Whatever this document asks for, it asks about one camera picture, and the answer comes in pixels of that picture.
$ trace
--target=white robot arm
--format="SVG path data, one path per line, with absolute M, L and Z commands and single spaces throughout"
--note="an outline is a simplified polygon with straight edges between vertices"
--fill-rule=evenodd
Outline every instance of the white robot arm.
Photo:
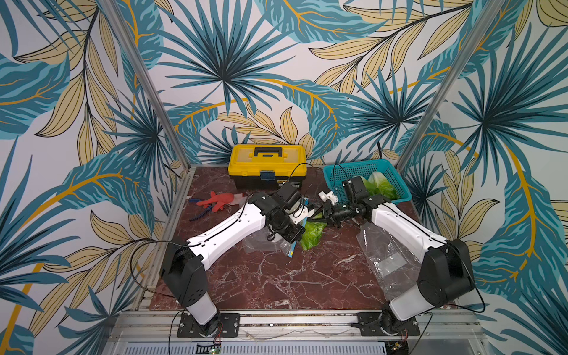
M 399 333 L 414 316 L 440 307 L 474 288 L 465 243 L 448 241 L 427 230 L 380 195 L 369 197 L 360 178 L 344 181 L 344 189 L 349 205 L 339 205 L 327 195 L 324 199 L 321 209 L 329 224 L 341 227 L 342 220 L 364 216 L 391 233 L 422 263 L 416 285 L 383 305 L 381 327 L 385 333 Z M 186 248 L 168 246 L 162 279 L 200 325 L 202 334 L 212 334 L 218 322 L 218 311 L 207 293 L 205 271 L 244 237 L 266 225 L 290 243 L 301 239 L 304 228 L 299 222 L 316 212 L 303 202 L 300 193 L 290 184 L 283 185 L 272 195 L 256 193 L 231 217 L 189 238 Z

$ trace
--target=yellow toolbox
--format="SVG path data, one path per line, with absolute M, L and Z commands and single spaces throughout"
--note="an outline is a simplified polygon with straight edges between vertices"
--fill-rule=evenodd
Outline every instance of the yellow toolbox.
M 238 189 L 277 188 L 288 178 L 300 188 L 306 178 L 305 162 L 301 145 L 238 144 L 231 153 L 229 175 Z

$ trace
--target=green vegetable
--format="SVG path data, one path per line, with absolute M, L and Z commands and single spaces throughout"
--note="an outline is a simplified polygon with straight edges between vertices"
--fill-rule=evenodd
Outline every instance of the green vegetable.
M 306 222 L 304 226 L 306 231 L 300 241 L 302 249 L 308 250 L 318 245 L 321 239 L 321 232 L 325 226 L 327 226 L 326 222 Z
M 387 178 L 380 172 L 374 172 L 369 177 L 369 182 L 377 187 L 378 193 L 391 200 L 398 199 L 398 193 Z

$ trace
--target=metal pole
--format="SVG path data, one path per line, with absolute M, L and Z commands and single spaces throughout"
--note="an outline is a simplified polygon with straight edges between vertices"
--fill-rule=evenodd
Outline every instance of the metal pole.
M 414 150 L 420 144 L 422 136 L 424 135 L 424 133 L 432 123 L 434 116 L 438 112 L 440 104 L 442 104 L 448 91 L 463 71 L 465 65 L 469 61 L 469 58 L 471 58 L 473 53 L 475 53 L 479 42 L 482 40 L 483 36 L 485 36 L 485 33 L 489 29 L 489 26 L 491 26 L 491 23 L 495 19 L 495 14 L 499 13 L 499 10 L 504 3 L 505 0 L 487 0 L 487 3 L 483 7 L 483 10 L 479 15 L 479 18 L 471 29 L 471 33 L 469 34 L 469 36 L 467 36 L 461 50 L 456 56 L 456 59 L 454 59 L 452 66 L 448 70 L 448 73 L 446 74 L 444 79 L 442 79 L 442 83 L 440 83 L 440 87 L 438 88 L 438 90 L 434 94 L 434 97 L 432 98 L 432 101 L 430 101 L 430 104 L 426 108 L 426 112 L 422 116 L 422 119 L 416 125 L 416 128 L 414 129 L 414 132 L 410 137 L 410 141 L 408 141 L 408 144 L 406 145 L 406 147 L 404 147 L 404 150 L 396 164 L 396 169 L 398 170 L 398 172 L 403 172 L 406 163 L 408 163 L 408 160 L 414 153 Z
M 162 100 L 158 96 L 158 91 L 154 87 L 152 83 L 152 79 L 150 78 L 150 74 L 148 73 L 148 69 L 146 69 L 146 65 L 140 56 L 140 52 L 138 51 L 138 47 L 134 43 L 134 39 L 130 35 L 130 30 L 126 25 L 126 20 L 124 16 L 120 12 L 118 5 L 116 4 L 116 0 L 100 0 L 99 3 L 101 4 L 101 8 L 106 15 L 110 27 L 112 28 L 116 38 L 118 39 L 118 43 L 120 47 L 126 54 L 126 58 L 130 61 L 132 65 L 132 69 L 134 73 L 138 77 L 138 81 L 140 82 L 140 86 L 144 90 L 144 94 L 150 101 L 150 104 L 154 108 L 158 120 L 166 133 L 166 136 L 169 138 L 174 152 L 178 156 L 179 161 L 183 165 L 185 169 L 189 169 L 190 163 L 185 155 L 185 150 L 181 146 L 181 143 L 174 132 L 174 127 L 172 126 L 172 122 L 168 117 L 168 113 L 162 104 Z

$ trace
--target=mounting plate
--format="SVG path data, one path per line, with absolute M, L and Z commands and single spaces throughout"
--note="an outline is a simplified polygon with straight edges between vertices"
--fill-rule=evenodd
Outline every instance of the mounting plate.
M 241 315 L 238 313 L 221 313 L 219 320 L 223 325 L 221 338 L 236 338 L 239 334 L 239 322 Z M 215 332 L 210 336 L 213 338 L 218 333 Z M 205 337 L 201 334 L 199 324 L 195 321 L 192 315 L 183 313 L 178 327 L 178 338 L 197 338 Z
M 381 318 L 380 312 L 357 313 L 357 323 L 359 323 L 359 330 L 361 331 L 361 336 L 385 336 L 385 334 L 381 330 L 381 323 L 379 321 L 380 318 Z M 418 323 L 414 325 L 412 322 L 408 322 L 408 327 L 406 328 L 406 330 L 408 331 L 408 336 L 420 335 L 420 329 L 418 329 Z

